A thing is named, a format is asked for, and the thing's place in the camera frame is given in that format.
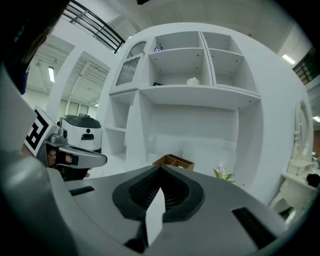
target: ceiling light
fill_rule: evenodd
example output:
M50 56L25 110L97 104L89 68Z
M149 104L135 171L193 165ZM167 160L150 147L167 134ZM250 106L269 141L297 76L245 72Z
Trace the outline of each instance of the ceiling light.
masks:
M314 116L314 117L313 117L313 120L316 121L316 122L318 122L318 123L320 123L320 117L319 117L319 116Z
M295 64L296 62L290 58L288 55L283 55L282 58L284 58L286 61L288 61L289 63L291 63L292 65Z
M55 76L54 76L54 68L52 66L48 67L49 70L49 77L51 82L55 82Z

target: white desk surface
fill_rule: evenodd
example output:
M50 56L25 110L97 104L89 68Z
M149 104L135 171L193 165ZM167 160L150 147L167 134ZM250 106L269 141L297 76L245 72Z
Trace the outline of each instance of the white desk surface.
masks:
M307 187L310 190L315 191L317 189L314 186L308 185L307 181L304 179L304 178L306 178L305 176L297 176L297 175L293 175L293 174L291 174L289 172L283 173L283 174L281 174L281 176L286 178L286 179L290 179L292 181L300 183L300 184L304 185L305 187Z

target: black fuzzy object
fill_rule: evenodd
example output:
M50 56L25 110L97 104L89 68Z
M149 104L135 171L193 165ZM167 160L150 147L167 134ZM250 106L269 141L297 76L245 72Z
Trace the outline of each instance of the black fuzzy object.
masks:
M308 185L316 188L320 183L320 176L318 174L309 174L306 177L306 181L308 182Z

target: white rice cooker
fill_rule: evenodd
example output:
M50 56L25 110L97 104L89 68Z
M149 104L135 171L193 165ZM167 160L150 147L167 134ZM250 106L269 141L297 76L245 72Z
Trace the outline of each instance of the white rice cooker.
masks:
M67 114L60 118L58 125L67 130L70 145L101 153L102 130L98 120Z

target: desk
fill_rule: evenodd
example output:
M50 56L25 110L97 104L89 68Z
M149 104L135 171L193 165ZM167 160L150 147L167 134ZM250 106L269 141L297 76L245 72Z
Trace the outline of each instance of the desk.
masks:
M295 208L293 223L303 215L309 206L316 188L309 186L303 176L296 176L288 172L281 174L281 176L285 180L281 185L280 192L272 200L270 208L274 209L277 203L284 199L289 206Z

